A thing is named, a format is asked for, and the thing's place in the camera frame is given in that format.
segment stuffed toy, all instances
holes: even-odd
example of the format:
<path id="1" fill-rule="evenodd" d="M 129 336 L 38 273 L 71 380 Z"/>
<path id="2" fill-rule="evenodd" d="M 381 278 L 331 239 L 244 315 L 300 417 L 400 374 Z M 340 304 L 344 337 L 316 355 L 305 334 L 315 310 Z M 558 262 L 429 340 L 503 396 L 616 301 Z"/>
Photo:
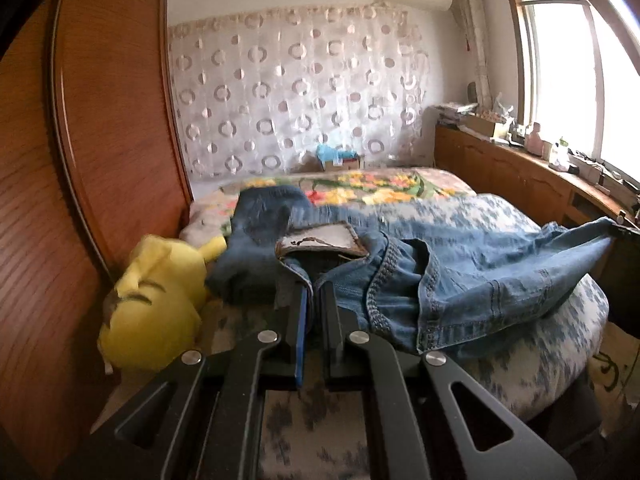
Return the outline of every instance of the stuffed toy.
<path id="1" fill-rule="evenodd" d="M 147 235 L 103 303 L 98 348 L 107 370 L 161 370 L 193 348 L 207 292 L 206 264 L 226 248 L 223 237 L 195 249 Z"/>

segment floral blanket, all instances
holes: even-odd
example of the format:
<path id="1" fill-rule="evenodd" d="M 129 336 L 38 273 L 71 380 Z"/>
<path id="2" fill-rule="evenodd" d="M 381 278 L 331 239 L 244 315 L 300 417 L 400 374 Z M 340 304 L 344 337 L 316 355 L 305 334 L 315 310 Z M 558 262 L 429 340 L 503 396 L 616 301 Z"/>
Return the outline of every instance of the floral blanket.
<path id="1" fill-rule="evenodd" d="M 410 202 L 416 198 L 439 199 L 472 196 L 475 192 L 458 177 L 432 168 L 389 168 L 372 171 L 335 171 L 254 178 L 217 188 L 191 205 L 189 225 L 180 238 L 200 247 L 214 236 L 230 233 L 229 219 L 239 193 L 248 187 L 289 184 L 304 190 L 316 205 L 350 207 Z"/>

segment wardrobe door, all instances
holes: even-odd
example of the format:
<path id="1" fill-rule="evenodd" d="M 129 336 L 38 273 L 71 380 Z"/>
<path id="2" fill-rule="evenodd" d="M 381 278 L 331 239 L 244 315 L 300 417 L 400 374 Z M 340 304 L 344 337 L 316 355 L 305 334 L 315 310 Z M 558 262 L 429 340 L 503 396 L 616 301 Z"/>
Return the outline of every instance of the wardrobe door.
<path id="1" fill-rule="evenodd" d="M 52 68 L 68 177 L 116 278 L 142 235 L 177 236 L 191 201 L 166 80 L 166 0 L 60 0 Z"/>
<path id="2" fill-rule="evenodd" d="M 110 387 L 95 346 L 109 280 L 49 116 L 55 9 L 45 0 L 0 60 L 0 425 L 43 478 L 88 434 Z"/>

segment denim jacket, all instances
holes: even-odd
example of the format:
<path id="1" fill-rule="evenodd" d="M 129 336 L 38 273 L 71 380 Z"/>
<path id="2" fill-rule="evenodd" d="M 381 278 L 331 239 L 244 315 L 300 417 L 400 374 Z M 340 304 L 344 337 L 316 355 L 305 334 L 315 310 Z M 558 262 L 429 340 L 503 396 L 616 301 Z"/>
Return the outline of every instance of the denim jacket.
<path id="1" fill-rule="evenodd" d="M 604 254 L 615 225 L 605 218 L 572 230 L 551 223 L 524 234 L 387 222 L 340 206 L 313 208 L 293 190 L 242 192 L 232 223 L 239 231 L 232 232 L 229 249 L 234 236 L 252 245 L 223 253 L 212 273 L 218 276 L 209 282 L 224 282 L 220 275 L 236 283 L 241 278 L 249 288 L 265 282 L 260 273 L 266 261 L 276 262 L 274 239 L 286 231 L 285 219 L 289 229 L 347 221 L 368 256 L 335 267 L 319 256 L 324 253 L 292 253 L 283 258 L 282 272 L 301 278 L 309 298 L 332 282 L 338 304 L 356 312 L 361 327 L 399 348 L 449 348 L 461 359 L 498 351 L 519 338 L 527 323 L 560 305 Z M 287 197 L 291 202 L 285 204 Z M 256 248 L 263 251 L 260 265 L 252 261 Z M 273 283 L 276 268 L 268 267 Z"/>

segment screw head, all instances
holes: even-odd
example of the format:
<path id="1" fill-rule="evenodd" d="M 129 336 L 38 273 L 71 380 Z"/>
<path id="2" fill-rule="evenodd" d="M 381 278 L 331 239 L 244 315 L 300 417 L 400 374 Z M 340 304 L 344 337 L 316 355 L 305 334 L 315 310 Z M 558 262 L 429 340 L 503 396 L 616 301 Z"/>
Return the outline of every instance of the screw head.
<path id="1" fill-rule="evenodd" d="M 427 352 L 424 355 L 424 360 L 427 361 L 427 364 L 430 364 L 431 366 L 442 366 L 447 362 L 447 356 L 442 352 L 434 350 L 433 352 Z"/>
<path id="2" fill-rule="evenodd" d="M 186 365 L 196 365 L 202 361 L 202 354 L 197 350 L 187 350 L 182 354 L 182 362 Z"/>
<path id="3" fill-rule="evenodd" d="M 261 343 L 275 343 L 278 340 L 278 333 L 273 330 L 263 330 L 258 334 L 258 341 Z"/>
<path id="4" fill-rule="evenodd" d="M 356 345 L 364 345 L 364 343 L 369 342 L 369 334 L 362 330 L 356 330 L 349 334 L 349 339 L 352 343 L 356 343 Z"/>

